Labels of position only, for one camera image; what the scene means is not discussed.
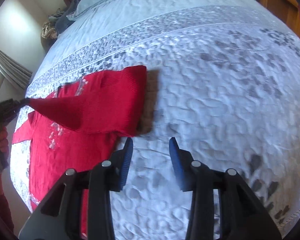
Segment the person's left hand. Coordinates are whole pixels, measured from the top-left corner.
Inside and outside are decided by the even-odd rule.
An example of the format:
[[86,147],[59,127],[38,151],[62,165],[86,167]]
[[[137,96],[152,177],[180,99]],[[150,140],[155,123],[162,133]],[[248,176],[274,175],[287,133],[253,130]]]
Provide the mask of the person's left hand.
[[0,131],[0,151],[2,153],[8,153],[8,139],[7,139],[8,133],[7,128],[3,127]]

